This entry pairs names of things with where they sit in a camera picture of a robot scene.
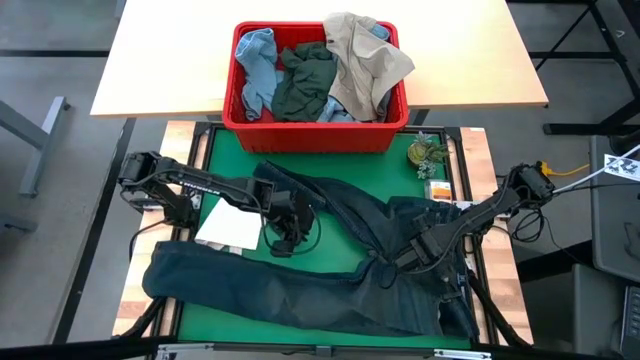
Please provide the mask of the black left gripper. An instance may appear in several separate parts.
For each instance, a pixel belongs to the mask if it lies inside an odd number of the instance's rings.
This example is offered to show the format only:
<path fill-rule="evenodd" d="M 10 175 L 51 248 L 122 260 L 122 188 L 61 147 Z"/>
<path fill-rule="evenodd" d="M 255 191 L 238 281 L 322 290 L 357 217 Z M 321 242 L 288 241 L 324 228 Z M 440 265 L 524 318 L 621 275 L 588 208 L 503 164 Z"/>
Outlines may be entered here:
<path fill-rule="evenodd" d="M 271 196 L 268 223 L 279 234 L 280 239 L 267 241 L 272 256 L 302 255 L 305 251 L 295 248 L 310 234 L 315 213 L 308 199 L 291 191 L 276 191 Z"/>

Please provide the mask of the dark blue denim jeans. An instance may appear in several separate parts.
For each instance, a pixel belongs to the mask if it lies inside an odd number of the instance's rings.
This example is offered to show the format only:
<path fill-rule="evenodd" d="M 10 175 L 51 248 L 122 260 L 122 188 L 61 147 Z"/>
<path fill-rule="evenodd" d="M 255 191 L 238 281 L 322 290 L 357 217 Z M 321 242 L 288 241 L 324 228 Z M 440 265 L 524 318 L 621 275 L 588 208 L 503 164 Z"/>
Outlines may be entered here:
<path fill-rule="evenodd" d="M 252 260 L 195 242 L 160 242 L 144 273 L 151 298 L 172 297 L 251 320 L 301 329 L 372 336 L 457 336 L 478 327 L 458 281 L 464 257 L 452 251 L 439 266 L 406 274 L 392 260 L 418 231 L 459 217 L 457 207 L 412 196 L 383 202 L 334 178 L 295 173 L 269 161 L 254 173 L 277 188 L 305 195 L 332 215 L 366 257 L 352 272 L 315 273 Z"/>

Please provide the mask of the red plastic laundry bin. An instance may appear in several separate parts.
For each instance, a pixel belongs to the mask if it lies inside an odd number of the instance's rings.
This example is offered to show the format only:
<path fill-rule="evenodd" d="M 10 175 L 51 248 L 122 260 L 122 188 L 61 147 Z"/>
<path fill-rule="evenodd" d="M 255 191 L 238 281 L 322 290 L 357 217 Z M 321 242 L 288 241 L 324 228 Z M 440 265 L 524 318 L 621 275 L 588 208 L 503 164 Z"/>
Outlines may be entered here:
<path fill-rule="evenodd" d="M 235 27 L 221 117 L 243 149 L 250 153 L 386 152 L 396 133 L 408 124 L 409 108 L 402 80 L 391 89 L 388 112 L 382 123 L 282 122 L 276 121 L 266 109 L 259 119 L 247 119 L 241 94 L 246 74 L 234 53 L 242 36 L 263 28 L 274 31 L 278 52 L 298 43 L 326 40 L 322 22 L 248 21 Z"/>

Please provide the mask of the orange and white card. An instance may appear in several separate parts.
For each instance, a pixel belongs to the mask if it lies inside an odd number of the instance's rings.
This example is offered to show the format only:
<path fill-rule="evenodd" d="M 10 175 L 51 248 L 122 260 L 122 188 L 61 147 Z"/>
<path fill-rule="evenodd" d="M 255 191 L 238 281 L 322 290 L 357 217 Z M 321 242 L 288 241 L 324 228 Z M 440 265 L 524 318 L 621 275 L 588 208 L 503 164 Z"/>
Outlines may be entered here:
<path fill-rule="evenodd" d="M 424 186 L 425 197 L 433 201 L 453 202 L 453 191 L 449 181 L 429 179 Z"/>

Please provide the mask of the cream canvas tote bag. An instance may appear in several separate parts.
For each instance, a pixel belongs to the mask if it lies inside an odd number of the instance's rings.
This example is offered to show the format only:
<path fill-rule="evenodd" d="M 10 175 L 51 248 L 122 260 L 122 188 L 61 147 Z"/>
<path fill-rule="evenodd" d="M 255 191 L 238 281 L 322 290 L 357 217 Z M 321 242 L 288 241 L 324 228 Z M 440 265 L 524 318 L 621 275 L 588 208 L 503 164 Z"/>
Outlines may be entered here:
<path fill-rule="evenodd" d="M 257 213 L 231 206 L 221 198 L 213 207 L 196 233 L 195 241 L 214 250 L 228 251 L 238 255 L 243 250 L 256 250 L 262 223 Z"/>

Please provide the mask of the green table mat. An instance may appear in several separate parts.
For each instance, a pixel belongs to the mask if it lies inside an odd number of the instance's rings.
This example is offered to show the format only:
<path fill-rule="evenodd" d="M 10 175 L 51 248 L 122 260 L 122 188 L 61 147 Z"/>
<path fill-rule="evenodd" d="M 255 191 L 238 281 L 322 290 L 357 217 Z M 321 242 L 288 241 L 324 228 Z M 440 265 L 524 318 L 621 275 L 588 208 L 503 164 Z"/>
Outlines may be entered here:
<path fill-rule="evenodd" d="M 243 150 L 236 136 L 227 130 L 217 130 L 208 151 L 207 168 L 210 172 L 229 177 L 248 176 L 256 165 L 269 160 L 290 171 L 331 177 L 353 184 L 386 202 L 392 196 L 424 196 L 424 186 L 406 159 L 406 150 L 413 137 L 401 134 L 391 147 L 380 154 L 252 154 Z M 366 251 L 337 220 L 320 215 L 321 240 L 312 252 L 292 258 L 274 258 L 261 243 L 255 251 L 243 255 L 254 260 L 272 262 L 299 270 L 314 272 L 352 272 Z M 410 348 L 470 347 L 464 338 L 418 336 L 376 337 L 335 333 L 319 330 L 301 330 L 273 323 L 253 321 L 207 307 L 186 303 L 177 330 L 181 341 L 307 344 L 321 346 L 367 346 Z"/>

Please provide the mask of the small artificial potted plant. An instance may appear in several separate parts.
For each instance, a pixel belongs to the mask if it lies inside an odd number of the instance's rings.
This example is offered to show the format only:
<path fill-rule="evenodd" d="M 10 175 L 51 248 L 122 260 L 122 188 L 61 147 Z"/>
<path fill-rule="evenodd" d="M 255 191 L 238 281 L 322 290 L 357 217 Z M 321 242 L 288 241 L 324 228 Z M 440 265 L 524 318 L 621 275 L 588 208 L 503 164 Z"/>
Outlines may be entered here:
<path fill-rule="evenodd" d="M 434 137 L 422 131 L 415 135 L 412 144 L 407 149 L 407 159 L 416 169 L 420 180 L 431 179 L 440 164 L 449 155 L 446 145 L 436 143 Z"/>

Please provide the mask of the black diagonal strut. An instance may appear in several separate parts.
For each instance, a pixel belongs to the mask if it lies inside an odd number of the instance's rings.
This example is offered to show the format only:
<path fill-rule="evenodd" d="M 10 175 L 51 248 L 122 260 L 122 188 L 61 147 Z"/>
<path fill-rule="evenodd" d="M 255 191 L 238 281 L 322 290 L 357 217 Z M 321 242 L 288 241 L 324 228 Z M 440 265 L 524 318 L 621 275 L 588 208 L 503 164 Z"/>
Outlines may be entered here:
<path fill-rule="evenodd" d="M 488 291 L 484 289 L 476 274 L 472 270 L 467 271 L 468 283 L 484 309 L 484 313 L 493 321 L 494 326 L 502 334 L 507 344 L 512 347 L 530 348 L 531 345 L 521 338 L 515 329 L 507 322 L 497 305 L 493 302 Z"/>
<path fill-rule="evenodd" d="M 120 334 L 121 338 L 134 337 L 140 338 L 147 330 L 149 325 L 156 319 L 160 311 L 164 308 L 166 303 L 166 297 L 156 297 L 152 300 L 151 304 L 146 308 L 141 316 L 134 322 L 134 324 L 123 334 Z"/>

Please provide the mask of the dark green garment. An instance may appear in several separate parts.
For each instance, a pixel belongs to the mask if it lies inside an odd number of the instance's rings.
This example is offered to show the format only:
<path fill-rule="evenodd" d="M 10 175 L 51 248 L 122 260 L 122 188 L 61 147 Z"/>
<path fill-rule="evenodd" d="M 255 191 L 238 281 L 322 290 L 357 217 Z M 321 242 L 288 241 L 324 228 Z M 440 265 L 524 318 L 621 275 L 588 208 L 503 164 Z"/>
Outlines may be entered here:
<path fill-rule="evenodd" d="M 271 112 L 283 122 L 315 122 L 328 102 L 337 65 L 324 42 L 299 43 L 280 53 L 283 78 L 277 85 Z"/>

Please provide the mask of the light blue garment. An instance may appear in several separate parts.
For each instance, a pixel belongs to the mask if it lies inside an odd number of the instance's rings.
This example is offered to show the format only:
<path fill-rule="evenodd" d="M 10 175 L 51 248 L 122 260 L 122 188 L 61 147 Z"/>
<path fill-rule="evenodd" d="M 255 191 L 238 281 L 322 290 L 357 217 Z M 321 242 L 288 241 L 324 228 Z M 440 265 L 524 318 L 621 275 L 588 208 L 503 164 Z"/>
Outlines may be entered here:
<path fill-rule="evenodd" d="M 278 60 L 274 31 L 262 28 L 244 34 L 236 46 L 236 61 L 245 71 L 242 102 L 245 116 L 253 122 L 262 116 L 262 110 L 271 110 L 277 85 L 284 73 L 276 69 Z"/>

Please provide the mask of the grey box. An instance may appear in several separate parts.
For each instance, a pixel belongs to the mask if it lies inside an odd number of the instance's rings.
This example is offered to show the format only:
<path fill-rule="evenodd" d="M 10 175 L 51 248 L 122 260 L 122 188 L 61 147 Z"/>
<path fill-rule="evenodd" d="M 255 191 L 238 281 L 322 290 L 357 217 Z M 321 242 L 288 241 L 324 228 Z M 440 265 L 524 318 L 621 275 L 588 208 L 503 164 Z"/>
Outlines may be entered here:
<path fill-rule="evenodd" d="M 522 285 L 534 344 L 546 350 L 619 358 L 627 283 L 575 264 Z"/>

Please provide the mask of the beige garment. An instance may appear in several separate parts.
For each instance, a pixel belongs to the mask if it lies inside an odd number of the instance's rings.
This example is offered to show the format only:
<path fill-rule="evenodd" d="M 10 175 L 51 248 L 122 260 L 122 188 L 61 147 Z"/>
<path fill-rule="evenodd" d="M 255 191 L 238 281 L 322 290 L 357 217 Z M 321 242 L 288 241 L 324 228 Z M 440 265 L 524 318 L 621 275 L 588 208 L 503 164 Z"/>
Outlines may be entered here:
<path fill-rule="evenodd" d="M 391 90 L 415 69 L 413 61 L 389 42 L 391 32 L 371 17 L 332 13 L 323 28 L 337 65 L 329 96 L 358 122 L 383 122 Z"/>

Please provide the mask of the grey cabinet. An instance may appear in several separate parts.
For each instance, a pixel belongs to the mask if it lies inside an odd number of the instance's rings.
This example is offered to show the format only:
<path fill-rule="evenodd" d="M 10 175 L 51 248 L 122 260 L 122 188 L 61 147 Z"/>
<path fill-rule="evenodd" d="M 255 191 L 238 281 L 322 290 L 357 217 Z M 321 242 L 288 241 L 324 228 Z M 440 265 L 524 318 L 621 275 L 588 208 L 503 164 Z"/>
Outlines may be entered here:
<path fill-rule="evenodd" d="M 609 139 L 590 139 L 592 245 L 595 266 L 640 283 L 640 182 L 605 173 Z"/>

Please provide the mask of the light wood table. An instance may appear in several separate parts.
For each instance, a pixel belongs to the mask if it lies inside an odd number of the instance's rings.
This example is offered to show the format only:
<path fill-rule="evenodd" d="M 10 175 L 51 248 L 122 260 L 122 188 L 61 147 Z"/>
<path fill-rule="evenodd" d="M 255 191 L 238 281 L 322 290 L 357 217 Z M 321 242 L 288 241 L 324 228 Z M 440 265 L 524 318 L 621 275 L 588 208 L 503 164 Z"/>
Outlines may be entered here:
<path fill-rule="evenodd" d="M 395 26 L 412 109 L 548 102 L 505 0 L 128 0 L 91 114 L 218 114 L 239 23 L 343 11 Z"/>

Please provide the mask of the black metal stand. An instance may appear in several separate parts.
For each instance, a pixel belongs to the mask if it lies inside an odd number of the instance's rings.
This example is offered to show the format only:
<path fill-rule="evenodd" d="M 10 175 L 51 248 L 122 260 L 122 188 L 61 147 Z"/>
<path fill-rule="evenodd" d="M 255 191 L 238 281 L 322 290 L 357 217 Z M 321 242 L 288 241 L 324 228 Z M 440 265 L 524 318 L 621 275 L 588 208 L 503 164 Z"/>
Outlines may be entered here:
<path fill-rule="evenodd" d="M 629 125 L 628 121 L 636 116 L 640 116 L 640 84 L 627 64 L 627 59 L 623 55 L 614 39 L 606 21 L 598 9 L 598 0 L 511 0 L 514 3 L 522 4 L 561 4 L 579 5 L 584 10 L 560 36 L 555 44 L 547 51 L 529 51 L 531 60 L 536 60 L 535 70 L 540 70 L 548 60 L 611 60 L 622 72 L 633 98 L 614 111 L 611 115 L 597 123 L 545 123 L 542 126 L 545 135 L 557 136 L 616 136 L 627 135 L 640 130 L 640 125 Z M 559 47 L 577 28 L 581 21 L 590 15 L 597 25 L 599 34 L 603 38 L 606 51 L 559 51 Z"/>

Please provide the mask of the white marker tag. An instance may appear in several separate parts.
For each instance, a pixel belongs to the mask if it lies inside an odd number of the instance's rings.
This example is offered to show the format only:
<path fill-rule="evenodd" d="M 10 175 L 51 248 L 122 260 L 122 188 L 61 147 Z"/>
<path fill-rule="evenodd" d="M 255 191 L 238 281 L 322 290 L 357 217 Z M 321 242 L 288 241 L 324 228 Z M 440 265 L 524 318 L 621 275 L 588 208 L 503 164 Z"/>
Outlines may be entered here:
<path fill-rule="evenodd" d="M 604 168 L 607 174 L 640 182 L 640 160 L 618 159 L 616 156 L 605 154 Z"/>

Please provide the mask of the black keyboard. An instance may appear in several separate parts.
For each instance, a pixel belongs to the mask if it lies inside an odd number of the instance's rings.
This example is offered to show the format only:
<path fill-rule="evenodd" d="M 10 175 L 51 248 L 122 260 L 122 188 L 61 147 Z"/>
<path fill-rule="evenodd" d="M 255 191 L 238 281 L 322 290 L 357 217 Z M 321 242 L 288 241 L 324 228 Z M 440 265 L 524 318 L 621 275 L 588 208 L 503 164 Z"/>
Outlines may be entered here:
<path fill-rule="evenodd" d="M 625 291 L 620 352 L 625 360 L 640 360 L 640 287 Z"/>

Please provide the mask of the grey metal stand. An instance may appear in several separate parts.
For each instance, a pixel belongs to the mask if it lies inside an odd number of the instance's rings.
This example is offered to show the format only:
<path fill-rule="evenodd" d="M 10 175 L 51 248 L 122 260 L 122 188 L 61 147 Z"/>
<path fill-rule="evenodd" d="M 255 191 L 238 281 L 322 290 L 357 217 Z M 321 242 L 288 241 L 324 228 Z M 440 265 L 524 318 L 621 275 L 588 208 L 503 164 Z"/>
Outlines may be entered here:
<path fill-rule="evenodd" d="M 37 195 L 37 186 L 45 167 L 47 156 L 51 152 L 60 118 L 70 108 L 71 105 L 64 96 L 56 97 L 51 103 L 42 125 L 38 126 L 0 100 L 0 127 L 34 149 L 20 184 L 20 195 L 26 197 L 35 197 Z"/>

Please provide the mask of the silver frame bracket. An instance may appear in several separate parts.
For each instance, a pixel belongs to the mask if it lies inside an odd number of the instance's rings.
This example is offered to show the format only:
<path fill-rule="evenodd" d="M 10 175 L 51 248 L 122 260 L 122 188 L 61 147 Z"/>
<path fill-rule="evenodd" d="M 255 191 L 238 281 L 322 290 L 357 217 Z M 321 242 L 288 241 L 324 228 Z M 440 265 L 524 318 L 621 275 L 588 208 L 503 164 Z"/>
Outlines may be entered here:
<path fill-rule="evenodd" d="M 492 360 L 492 354 L 470 350 L 434 349 L 433 356 L 448 360 Z"/>
<path fill-rule="evenodd" d="M 179 354 L 204 350 L 203 344 L 161 344 L 157 348 L 154 360 L 175 360 Z"/>

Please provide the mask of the black aluminium table frame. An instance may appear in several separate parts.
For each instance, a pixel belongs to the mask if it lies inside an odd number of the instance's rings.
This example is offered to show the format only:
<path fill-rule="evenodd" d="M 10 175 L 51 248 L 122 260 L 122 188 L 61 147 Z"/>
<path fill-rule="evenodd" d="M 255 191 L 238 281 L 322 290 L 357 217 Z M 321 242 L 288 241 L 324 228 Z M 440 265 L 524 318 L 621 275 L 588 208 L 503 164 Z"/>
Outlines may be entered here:
<path fill-rule="evenodd" d="M 166 127 L 160 151 L 199 168 L 206 168 L 214 154 L 215 139 L 223 131 L 219 123 L 171 121 Z M 408 126 L 406 136 L 420 132 L 437 136 L 446 142 L 450 155 L 445 172 L 457 200 L 484 200 L 496 187 L 495 171 L 489 152 L 486 132 L 482 128 Z M 160 224 L 161 211 L 151 210 L 142 217 L 142 237 L 133 250 L 133 260 L 127 272 L 123 294 L 113 325 L 113 334 L 121 335 L 133 327 L 152 301 L 142 290 L 142 275 L 151 260 L 153 247 L 159 241 L 184 240 L 187 234 L 169 225 Z M 513 245 L 503 220 L 496 220 L 493 228 L 481 240 L 467 239 L 465 250 L 469 264 L 490 293 L 501 314 L 524 341 L 531 343 L 533 335 L 525 307 L 524 297 L 513 255 Z M 170 300 L 159 307 L 155 318 L 144 331 L 144 336 L 176 335 L 184 329 L 183 305 Z M 281 344 L 256 342 L 214 341 L 217 351 L 281 353 L 283 355 L 313 355 L 319 359 L 335 360 L 340 356 L 400 354 L 425 356 L 427 349 L 399 346 L 366 347 L 357 344 L 340 345 L 323 337 L 310 344 Z"/>

